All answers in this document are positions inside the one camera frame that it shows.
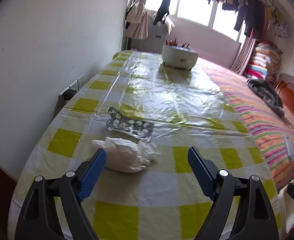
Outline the white plastic basket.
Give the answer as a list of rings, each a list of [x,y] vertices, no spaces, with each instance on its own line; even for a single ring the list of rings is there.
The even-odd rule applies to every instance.
[[[199,53],[189,48],[163,44],[162,59],[166,66],[191,70],[199,57]]]

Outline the beige curtain left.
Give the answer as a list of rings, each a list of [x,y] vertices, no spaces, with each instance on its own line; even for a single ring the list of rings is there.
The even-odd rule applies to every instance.
[[[129,23],[125,35],[129,38],[145,39],[148,37],[148,14],[145,8],[146,0],[135,0],[129,10],[126,21]]]

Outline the white tissue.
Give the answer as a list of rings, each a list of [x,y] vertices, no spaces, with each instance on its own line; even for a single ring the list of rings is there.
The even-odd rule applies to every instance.
[[[153,142],[145,139],[135,143],[122,138],[106,137],[93,140],[93,151],[102,148],[106,152],[106,167],[123,173],[137,173],[145,170],[161,153]]]

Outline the pink curtain right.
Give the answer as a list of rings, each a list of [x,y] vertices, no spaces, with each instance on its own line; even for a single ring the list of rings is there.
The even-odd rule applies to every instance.
[[[242,75],[250,61],[252,52],[256,44],[256,39],[253,37],[246,37],[244,43],[241,45],[234,62],[232,63],[229,70],[232,72]]]

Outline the hanging dark clothes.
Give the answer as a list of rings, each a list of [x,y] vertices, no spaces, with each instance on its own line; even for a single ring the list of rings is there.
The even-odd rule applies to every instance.
[[[245,25],[244,35],[261,40],[267,26],[267,10],[261,0],[207,0],[222,3],[222,10],[237,13],[234,30],[240,31]]]

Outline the grey crumpled blanket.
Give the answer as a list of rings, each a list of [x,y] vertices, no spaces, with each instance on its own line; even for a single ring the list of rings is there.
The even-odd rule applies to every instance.
[[[283,103],[270,83],[263,79],[248,79],[246,83],[250,90],[261,98],[277,116],[284,117]]]

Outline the striped bed blanket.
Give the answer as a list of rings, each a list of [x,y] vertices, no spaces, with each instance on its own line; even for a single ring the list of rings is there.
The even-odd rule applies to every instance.
[[[245,77],[200,57],[196,65],[220,87],[255,138],[276,188],[285,187],[294,179],[294,161],[288,159],[283,135],[290,135],[294,144],[294,115],[284,106],[285,116],[277,116],[250,90]]]

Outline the silver blister pack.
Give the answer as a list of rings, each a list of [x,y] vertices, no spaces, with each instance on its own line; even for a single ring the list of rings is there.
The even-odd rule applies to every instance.
[[[110,115],[106,124],[108,130],[122,132],[138,140],[151,141],[154,123],[129,118],[114,107],[108,109],[108,114]]]

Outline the wall power socket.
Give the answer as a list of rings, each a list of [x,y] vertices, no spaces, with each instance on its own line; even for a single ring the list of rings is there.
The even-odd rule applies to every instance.
[[[86,77],[81,75],[76,81],[74,81],[68,89],[79,91],[86,83]]]

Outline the stack of folded quilts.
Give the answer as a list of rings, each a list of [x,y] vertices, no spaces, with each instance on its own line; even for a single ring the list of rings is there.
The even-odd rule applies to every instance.
[[[250,61],[243,76],[248,79],[266,80],[272,87],[276,86],[276,76],[281,68],[283,52],[271,41],[255,45]]]

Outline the green checkered tablecloth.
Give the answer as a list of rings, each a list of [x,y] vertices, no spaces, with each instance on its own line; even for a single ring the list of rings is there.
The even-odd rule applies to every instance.
[[[190,71],[162,65],[160,55],[122,52],[58,113],[36,144],[18,180],[8,217],[13,239],[19,213],[37,175],[57,178],[94,153],[91,142],[127,138],[107,128],[108,109],[154,124],[158,157],[128,174],[104,169],[83,208],[100,239],[193,239],[212,205],[188,164],[195,147],[233,176],[261,179],[276,220],[280,205],[255,139],[199,60]]]

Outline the white remote control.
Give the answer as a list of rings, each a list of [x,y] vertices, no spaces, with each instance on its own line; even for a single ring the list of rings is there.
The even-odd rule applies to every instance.
[[[288,159],[290,161],[294,161],[294,144],[292,142],[292,139],[288,134],[284,134],[283,137]]]

